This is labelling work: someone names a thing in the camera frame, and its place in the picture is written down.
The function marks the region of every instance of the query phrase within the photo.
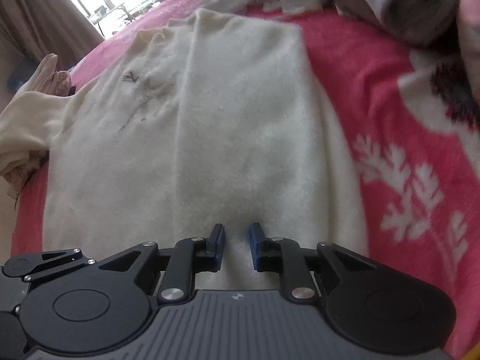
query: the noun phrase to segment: cream fleece garment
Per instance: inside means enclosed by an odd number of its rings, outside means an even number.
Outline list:
[[[222,269],[197,287],[230,289],[275,285],[253,271],[251,222],[303,247],[368,252],[350,152],[296,26],[200,9],[139,32],[66,105],[15,100],[44,104],[15,124],[15,144],[50,147],[45,250],[101,259],[223,223]]]

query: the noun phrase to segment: bedspread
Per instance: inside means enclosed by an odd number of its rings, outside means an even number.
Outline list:
[[[138,29],[184,18],[200,3],[169,0],[151,10],[85,57],[74,84],[113,63]],[[248,15],[266,16],[257,7]],[[450,295],[457,324],[446,349],[460,358],[480,339],[478,132],[451,122],[431,95],[435,57],[333,11],[288,21],[303,29],[312,70],[356,161],[370,257]],[[46,185],[44,166],[21,195],[13,254],[41,249]]]

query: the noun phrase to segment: curtain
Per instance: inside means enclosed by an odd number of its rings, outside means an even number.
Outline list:
[[[0,0],[0,36],[37,62],[57,54],[59,69],[71,68],[103,41],[71,0]]]

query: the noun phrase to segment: white leaf pattern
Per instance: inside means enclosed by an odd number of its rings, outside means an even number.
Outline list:
[[[432,166],[422,163],[414,167],[412,174],[403,149],[390,144],[382,150],[379,144],[372,143],[370,136],[358,136],[352,146],[358,153],[357,164],[362,181],[366,184],[381,181],[401,196],[401,209],[393,202],[388,203],[380,228],[394,230],[395,242],[405,239],[414,241],[431,234],[454,291],[458,263],[469,247],[464,238],[467,224],[464,223],[464,214],[454,211],[449,226],[444,229],[444,236],[438,234],[441,229],[431,228],[433,213],[445,198]]]

